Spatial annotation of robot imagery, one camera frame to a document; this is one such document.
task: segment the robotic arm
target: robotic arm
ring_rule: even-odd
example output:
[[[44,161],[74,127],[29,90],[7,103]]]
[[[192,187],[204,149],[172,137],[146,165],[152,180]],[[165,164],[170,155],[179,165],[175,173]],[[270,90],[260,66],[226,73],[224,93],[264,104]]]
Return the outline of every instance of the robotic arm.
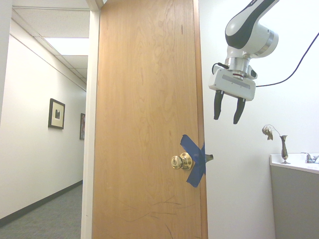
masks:
[[[239,121],[246,101],[255,96],[257,73],[249,65],[252,58],[271,54],[278,44],[278,34],[261,25],[259,19],[279,0],[252,0],[226,26],[227,58],[223,68],[212,69],[209,88],[216,91],[214,119],[221,112],[224,94],[238,98],[234,124]]]

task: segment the black cable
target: black cable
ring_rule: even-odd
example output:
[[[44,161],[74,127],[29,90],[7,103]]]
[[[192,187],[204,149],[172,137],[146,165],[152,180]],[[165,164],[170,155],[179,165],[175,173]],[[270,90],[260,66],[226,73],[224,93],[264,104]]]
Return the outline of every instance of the black cable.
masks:
[[[268,84],[268,85],[262,85],[262,86],[256,86],[256,87],[263,87],[263,86],[273,86],[273,85],[277,85],[277,84],[280,84],[280,83],[283,83],[284,81],[288,80],[290,77],[293,76],[293,74],[297,71],[298,67],[300,66],[301,62],[303,61],[305,55],[308,53],[309,49],[311,48],[311,46],[313,45],[313,43],[315,42],[315,40],[317,39],[319,33],[317,34],[317,36],[314,38],[314,40],[312,41],[312,43],[310,44],[310,46],[308,47],[307,51],[304,53],[304,55],[302,56],[298,66],[295,68],[294,72],[285,80],[281,81],[281,82],[277,82],[277,83],[273,83],[273,84]]]
[[[225,65],[225,64],[223,64],[223,63],[220,63],[220,62],[215,63],[215,64],[213,65],[213,67],[211,68],[211,72],[213,73],[213,75],[214,75],[214,66],[216,66],[216,65],[219,65],[219,66],[221,66],[221,67],[224,67],[225,69],[229,69],[229,66],[227,66],[227,65]]]

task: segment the blue tape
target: blue tape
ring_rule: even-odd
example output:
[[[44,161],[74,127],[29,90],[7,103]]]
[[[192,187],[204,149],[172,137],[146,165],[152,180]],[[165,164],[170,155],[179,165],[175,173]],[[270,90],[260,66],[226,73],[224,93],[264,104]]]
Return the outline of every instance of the blue tape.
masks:
[[[181,138],[180,145],[185,149],[193,161],[195,161],[195,165],[190,172],[187,183],[190,183],[196,188],[199,185],[203,174],[206,174],[205,143],[203,148],[199,149],[190,137],[184,134]]]

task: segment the vase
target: vase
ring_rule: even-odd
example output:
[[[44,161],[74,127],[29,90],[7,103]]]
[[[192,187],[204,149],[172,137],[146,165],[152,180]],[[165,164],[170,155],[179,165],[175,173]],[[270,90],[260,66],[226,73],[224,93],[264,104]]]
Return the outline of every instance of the vase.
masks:
[[[288,153],[287,153],[287,148],[286,148],[286,138],[287,138],[287,135],[281,135],[280,136],[280,139],[281,139],[281,143],[282,143],[282,150],[281,150],[281,157],[284,159],[284,162],[282,162],[283,164],[290,164],[288,163],[286,160],[288,158]]]

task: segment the brass doorknob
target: brass doorknob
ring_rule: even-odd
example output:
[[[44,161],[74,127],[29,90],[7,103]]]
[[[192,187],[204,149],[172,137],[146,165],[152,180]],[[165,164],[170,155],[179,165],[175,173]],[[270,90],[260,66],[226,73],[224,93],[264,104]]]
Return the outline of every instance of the brass doorknob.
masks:
[[[182,153],[180,156],[174,156],[173,158],[171,158],[170,163],[174,169],[182,168],[184,170],[189,170],[191,169],[193,160],[188,153]]]

